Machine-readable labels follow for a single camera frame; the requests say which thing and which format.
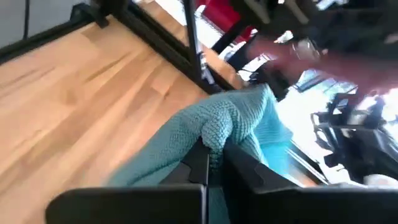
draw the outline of knit fabric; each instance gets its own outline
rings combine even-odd
[[[220,168],[227,138],[279,174],[287,171],[286,149],[292,133],[280,122],[268,86],[259,85],[212,95],[179,111],[111,177],[109,185],[157,185],[200,136],[211,149],[211,174]],[[211,190],[210,195],[210,223],[227,223],[221,189]]]

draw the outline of teal towel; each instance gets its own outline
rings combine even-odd
[[[145,147],[109,180],[110,186],[157,185],[201,136],[218,171],[227,138],[281,175],[287,172],[292,133],[281,123],[267,85],[210,96],[172,116]],[[210,190],[210,223],[227,223],[221,189]]]

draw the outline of teal knit blanket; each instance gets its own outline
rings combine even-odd
[[[272,170],[287,173],[292,133],[282,124],[267,85],[210,96],[172,116],[144,148],[109,180],[110,186],[157,185],[199,137],[211,149],[210,175],[218,171],[227,138]],[[228,223],[222,189],[210,190],[210,223]]]

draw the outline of red object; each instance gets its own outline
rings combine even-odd
[[[197,8],[202,5],[206,6],[203,15],[223,32],[227,32],[241,19],[239,13],[234,11],[232,6],[229,5],[229,0],[197,0]],[[252,27],[246,28],[236,41],[249,40],[252,30]]]

